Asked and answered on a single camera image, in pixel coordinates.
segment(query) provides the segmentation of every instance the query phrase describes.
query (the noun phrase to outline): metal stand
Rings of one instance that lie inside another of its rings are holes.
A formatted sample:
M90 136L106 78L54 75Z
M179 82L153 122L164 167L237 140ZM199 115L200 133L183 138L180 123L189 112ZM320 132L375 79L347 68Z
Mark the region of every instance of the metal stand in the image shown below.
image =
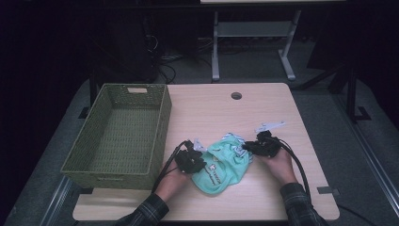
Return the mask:
M328 90L330 93L339 94L343 91L343 87L346 84L348 85L346 94L346 113L349 119L351 119L353 123L356 123L356 121L370 120L371 117L363 106L358 107L360 115L356 115L355 102L357 75L354 71L354 68L348 67L343 63L340 63L332 69L317 75L316 77L302 85L291 88L291 90L305 90L322 81L323 79L330 77L331 75L334 75L334 78L328 86Z
M288 80L295 80L295 75L288 60L288 51L294 38L301 11L295 12L292 21L283 22L219 22L217 11L214 20L214 51L212 52L212 80L220 79L217 57L218 37L287 37L284 49L279 50L282 66Z

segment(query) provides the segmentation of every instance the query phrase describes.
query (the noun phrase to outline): plaid sleeve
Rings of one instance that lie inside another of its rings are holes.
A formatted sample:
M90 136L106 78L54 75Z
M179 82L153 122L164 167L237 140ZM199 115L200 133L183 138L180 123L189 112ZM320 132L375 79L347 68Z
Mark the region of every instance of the plaid sleeve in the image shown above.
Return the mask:
M284 200L290 225L327 225L311 205L311 200L299 183L290 183L283 186L280 191Z
M115 226L157 225L168 212L167 204L152 193L132 214L120 218Z

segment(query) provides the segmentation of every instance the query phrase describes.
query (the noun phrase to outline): woven basket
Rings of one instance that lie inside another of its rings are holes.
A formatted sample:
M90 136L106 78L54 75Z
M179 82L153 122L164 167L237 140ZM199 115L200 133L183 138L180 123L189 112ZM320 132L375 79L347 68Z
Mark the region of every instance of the woven basket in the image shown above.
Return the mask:
M166 85L104 84L61 172L81 187L151 189L171 106Z

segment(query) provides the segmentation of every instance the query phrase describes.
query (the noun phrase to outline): table surface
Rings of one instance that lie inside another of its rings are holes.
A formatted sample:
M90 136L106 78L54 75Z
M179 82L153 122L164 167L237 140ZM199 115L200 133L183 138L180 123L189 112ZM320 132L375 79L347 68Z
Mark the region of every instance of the table surface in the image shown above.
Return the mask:
M262 122L285 121L272 135L292 147L306 172L312 204L325 219L340 215L332 194L319 194L328 186L291 91L285 84L169 85L172 109L165 159L183 140L198 138L208 147L227 133L255 140ZM231 94L240 92L241 100ZM295 175L302 179L293 161ZM113 220L132 213L150 194L147 190L95 188L81 194L73 211L77 220ZM210 196L192 182L169 203L163 220L284 220L287 219L279 183L256 157L242 181Z

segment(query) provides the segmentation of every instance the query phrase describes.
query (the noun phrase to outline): cloth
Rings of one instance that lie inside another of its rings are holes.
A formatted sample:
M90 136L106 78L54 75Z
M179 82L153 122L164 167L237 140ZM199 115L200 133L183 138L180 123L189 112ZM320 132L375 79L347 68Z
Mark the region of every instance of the cloth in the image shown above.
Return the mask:
M114 226L157 225L168 212L167 204L152 193L132 214L120 218Z
M247 171L251 154L242 148L245 141L232 133L212 144L203 153L205 167L193 174L194 184L203 192L218 194L227 186L238 184Z
M280 194L284 200L290 225L328 226L326 221L313 209L301 184L287 184L280 189ZM132 214L119 219L115 226L156 225L167 214L168 210L167 205L161 198L156 194L151 194Z
M313 205L311 205L311 201L301 184L287 184L279 192L284 200L290 226L328 226L326 221L313 209Z

